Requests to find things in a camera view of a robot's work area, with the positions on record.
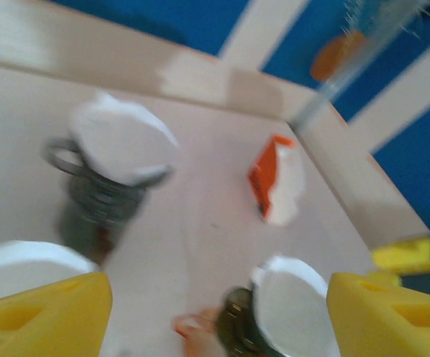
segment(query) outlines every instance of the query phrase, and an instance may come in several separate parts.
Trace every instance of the orange object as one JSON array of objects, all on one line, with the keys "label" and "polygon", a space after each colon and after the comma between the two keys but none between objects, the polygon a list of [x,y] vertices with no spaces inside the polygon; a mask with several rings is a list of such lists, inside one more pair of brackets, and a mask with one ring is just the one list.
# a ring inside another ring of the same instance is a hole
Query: orange object
[{"label": "orange object", "polygon": [[277,175],[277,144],[294,148],[296,143],[288,138],[273,135],[260,157],[248,173],[248,180],[256,196],[260,211],[266,218],[272,203],[269,198],[269,191],[276,182]]},{"label": "orange object", "polygon": [[365,36],[358,31],[330,40],[312,62],[312,78],[318,82],[327,80],[364,41]]},{"label": "orange object", "polygon": [[219,308],[209,308],[199,314],[175,318],[173,329],[185,339],[187,357],[225,357],[226,352],[216,336],[216,318]]}]

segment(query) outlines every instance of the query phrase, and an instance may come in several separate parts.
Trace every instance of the yellow foam piece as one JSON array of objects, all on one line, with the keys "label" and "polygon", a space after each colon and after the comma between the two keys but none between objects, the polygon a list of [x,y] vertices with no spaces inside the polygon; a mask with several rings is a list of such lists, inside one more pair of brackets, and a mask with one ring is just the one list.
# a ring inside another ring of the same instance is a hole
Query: yellow foam piece
[{"label": "yellow foam piece", "polygon": [[386,270],[371,271],[368,277],[394,286],[402,286],[402,278]]},{"label": "yellow foam piece", "polygon": [[0,357],[97,357],[112,307],[89,273],[0,299]]},{"label": "yellow foam piece", "polygon": [[391,268],[391,272],[397,275],[416,275],[430,273],[430,262],[420,262],[410,266],[398,266]]},{"label": "yellow foam piece", "polygon": [[430,237],[397,242],[372,252],[375,264],[384,270],[398,271],[405,266],[430,263]]},{"label": "yellow foam piece", "polygon": [[336,273],[327,308],[342,357],[430,357],[430,295]]}]

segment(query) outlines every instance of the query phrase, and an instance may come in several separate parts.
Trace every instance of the table surface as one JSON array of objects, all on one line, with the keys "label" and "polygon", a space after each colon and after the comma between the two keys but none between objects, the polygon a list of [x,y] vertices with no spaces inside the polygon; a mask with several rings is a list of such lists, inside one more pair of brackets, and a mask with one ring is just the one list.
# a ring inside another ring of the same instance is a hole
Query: table surface
[{"label": "table surface", "polygon": [[[66,136],[68,113],[97,89],[0,68],[0,242],[58,242],[54,224],[67,176],[39,156]],[[112,322],[134,356],[182,356],[171,319],[218,304],[231,286],[276,253],[300,258],[329,280],[364,273],[370,254],[303,151],[306,189],[286,227],[260,219],[246,173],[282,122],[156,97],[109,91],[146,106],[181,144],[177,173],[153,190],[106,263]]]}]

